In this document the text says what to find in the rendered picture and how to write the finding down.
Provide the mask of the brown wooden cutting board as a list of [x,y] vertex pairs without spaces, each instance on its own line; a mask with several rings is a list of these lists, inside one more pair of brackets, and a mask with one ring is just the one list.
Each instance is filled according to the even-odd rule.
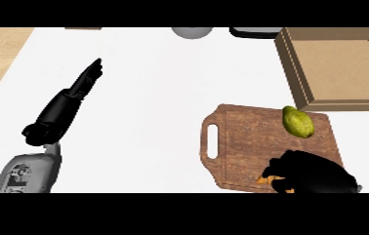
[[201,160],[224,189],[275,193],[257,179],[271,159],[287,150],[302,150],[343,165],[327,114],[309,112],[315,135],[296,137],[283,125],[280,109],[222,104],[206,118],[201,133]]

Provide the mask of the green mango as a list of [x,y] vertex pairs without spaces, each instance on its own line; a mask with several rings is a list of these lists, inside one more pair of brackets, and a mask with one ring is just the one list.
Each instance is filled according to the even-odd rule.
[[293,106],[283,109],[283,124],[296,137],[309,138],[315,135],[315,123],[311,116]]

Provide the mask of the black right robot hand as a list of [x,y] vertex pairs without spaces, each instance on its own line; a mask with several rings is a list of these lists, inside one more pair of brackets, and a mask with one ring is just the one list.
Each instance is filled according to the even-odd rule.
[[278,193],[294,190],[296,194],[359,193],[362,186],[355,176],[333,160],[300,150],[287,150],[271,160],[263,178],[280,176],[272,181]]

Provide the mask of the black and grey appliance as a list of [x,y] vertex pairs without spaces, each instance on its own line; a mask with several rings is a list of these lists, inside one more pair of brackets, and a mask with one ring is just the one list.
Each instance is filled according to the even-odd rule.
[[240,38],[275,39],[281,27],[231,27],[229,32]]

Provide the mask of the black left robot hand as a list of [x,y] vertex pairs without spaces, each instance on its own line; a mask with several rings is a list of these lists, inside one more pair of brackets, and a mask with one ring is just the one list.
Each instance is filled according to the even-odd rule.
[[29,145],[42,146],[60,141],[72,127],[83,100],[101,75],[102,64],[98,59],[82,73],[73,86],[54,97],[36,122],[26,127],[23,135]]

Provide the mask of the golden brown croissant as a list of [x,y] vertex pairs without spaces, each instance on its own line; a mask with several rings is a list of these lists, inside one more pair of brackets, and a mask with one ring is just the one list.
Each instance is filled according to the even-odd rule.
[[294,193],[294,188],[281,176],[260,176],[257,183],[266,185],[275,192]]

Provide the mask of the open cardboard box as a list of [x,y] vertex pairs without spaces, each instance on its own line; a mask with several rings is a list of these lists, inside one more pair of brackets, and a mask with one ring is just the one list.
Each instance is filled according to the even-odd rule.
[[369,111],[369,27],[286,27],[277,50],[299,109]]

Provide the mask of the grey round bowl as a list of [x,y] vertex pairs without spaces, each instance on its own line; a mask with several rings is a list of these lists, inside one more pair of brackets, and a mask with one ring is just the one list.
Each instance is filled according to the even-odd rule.
[[201,39],[204,38],[213,31],[212,27],[173,27],[172,28],[175,34],[185,39]]

